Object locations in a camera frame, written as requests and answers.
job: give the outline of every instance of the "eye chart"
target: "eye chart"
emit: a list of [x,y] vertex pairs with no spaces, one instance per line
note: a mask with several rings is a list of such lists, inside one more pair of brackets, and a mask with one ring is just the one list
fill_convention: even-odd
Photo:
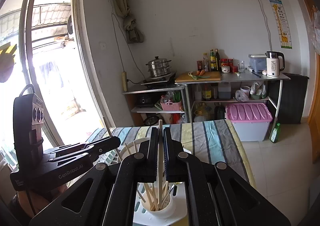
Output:
[[284,7],[282,5],[282,2],[280,0],[269,0],[269,1],[273,10],[273,14],[275,15],[281,48],[292,49],[289,24],[288,24],[287,16],[285,15],[285,12],[284,12]]

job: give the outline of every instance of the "metal table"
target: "metal table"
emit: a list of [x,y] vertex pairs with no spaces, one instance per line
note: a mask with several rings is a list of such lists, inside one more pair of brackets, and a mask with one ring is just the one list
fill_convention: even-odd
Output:
[[[266,97],[265,99],[260,99],[260,100],[250,100],[250,102],[254,102],[254,101],[263,101],[263,100],[269,100],[272,105],[276,108],[276,114],[275,114],[275,118],[274,118],[274,122],[272,124],[272,129],[271,129],[271,134],[272,131],[276,125],[277,122],[277,118],[278,118],[278,113],[279,113],[279,108],[280,108],[280,102],[281,102],[281,94],[282,94],[282,83],[283,80],[290,80],[289,77],[287,77],[286,75],[280,73],[280,76],[277,78],[271,78],[268,77],[266,75],[263,74],[259,74],[261,76],[258,77],[254,74],[252,74],[250,71],[245,70],[244,72],[240,73],[240,76],[236,75],[235,73],[221,73],[221,80],[219,81],[201,81],[201,80],[193,80],[193,81],[189,81],[189,82],[178,82],[176,83],[177,85],[185,85],[185,92],[186,92],[186,98],[187,98],[187,109],[188,109],[188,113],[189,113],[189,120],[190,122],[192,122],[192,107],[194,105],[191,104],[191,97],[189,94],[189,90],[190,88],[188,88],[191,84],[203,84],[203,83],[222,83],[222,82],[250,82],[250,81],[280,81],[280,88],[279,88],[279,97],[278,97],[278,103],[275,104],[275,102],[270,98],[270,97]],[[232,103],[232,102],[237,102],[235,100],[212,100],[209,102],[228,102],[228,103]]]
[[[188,104],[186,101],[186,93],[185,93],[185,85],[177,85],[177,84],[170,84],[170,85],[163,85],[163,86],[154,86],[147,88],[145,85],[141,84],[135,84],[132,87],[129,88],[128,92],[123,92],[127,97],[127,102],[129,105],[129,108],[131,109],[132,113],[185,113],[186,121],[189,123],[191,120],[189,120],[189,113],[188,113]],[[163,111],[159,110],[156,107],[146,107],[146,108],[139,108],[134,106],[134,101],[130,99],[130,95],[134,94],[143,94],[143,93],[155,93],[155,92],[166,92],[166,91],[181,91],[182,96],[182,104],[184,111]]]

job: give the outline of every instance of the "green bottle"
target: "green bottle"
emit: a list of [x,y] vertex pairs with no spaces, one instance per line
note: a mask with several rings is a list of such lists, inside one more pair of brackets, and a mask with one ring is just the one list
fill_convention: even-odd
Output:
[[273,132],[272,132],[272,135],[271,135],[271,138],[270,140],[273,142],[273,143],[276,143],[279,139],[279,134],[280,134],[280,123],[277,123],[275,128],[273,129]]

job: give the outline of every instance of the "kettle handle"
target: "kettle handle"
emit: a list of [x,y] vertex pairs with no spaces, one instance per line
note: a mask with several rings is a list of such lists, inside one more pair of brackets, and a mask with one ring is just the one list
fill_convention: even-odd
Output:
[[280,71],[283,71],[284,70],[284,54],[281,52],[278,52],[278,55],[281,56],[282,58],[282,68],[280,69]]

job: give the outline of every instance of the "electric kettle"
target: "electric kettle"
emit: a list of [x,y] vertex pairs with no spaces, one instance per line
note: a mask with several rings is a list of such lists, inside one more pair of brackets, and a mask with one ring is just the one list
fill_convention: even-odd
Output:
[[[267,51],[267,76],[276,78],[280,76],[280,71],[284,69],[284,55],[281,52]],[[280,69],[279,56],[282,57],[282,68]]]

